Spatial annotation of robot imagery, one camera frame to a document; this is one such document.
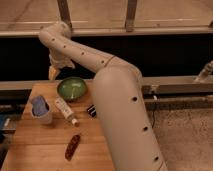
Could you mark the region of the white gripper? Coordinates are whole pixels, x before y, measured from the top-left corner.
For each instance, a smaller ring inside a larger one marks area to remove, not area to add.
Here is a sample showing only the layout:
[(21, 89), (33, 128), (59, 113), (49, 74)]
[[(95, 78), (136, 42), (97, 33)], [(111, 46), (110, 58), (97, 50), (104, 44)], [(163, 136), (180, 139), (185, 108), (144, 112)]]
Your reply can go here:
[(65, 67), (75, 68), (74, 63), (62, 53), (51, 50), (49, 54), (50, 63), (52, 66), (49, 67), (48, 78), (50, 81), (54, 81), (59, 75), (60, 70)]

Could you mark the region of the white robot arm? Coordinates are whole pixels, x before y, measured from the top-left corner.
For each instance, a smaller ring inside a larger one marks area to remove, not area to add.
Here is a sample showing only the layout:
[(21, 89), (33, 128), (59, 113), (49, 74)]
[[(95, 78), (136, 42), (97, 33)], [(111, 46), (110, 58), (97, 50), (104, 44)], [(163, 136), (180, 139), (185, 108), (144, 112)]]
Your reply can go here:
[(106, 52), (77, 43), (64, 22), (39, 32), (49, 48), (49, 78), (80, 64), (95, 73), (92, 102), (116, 171), (168, 171), (144, 104), (140, 70)]

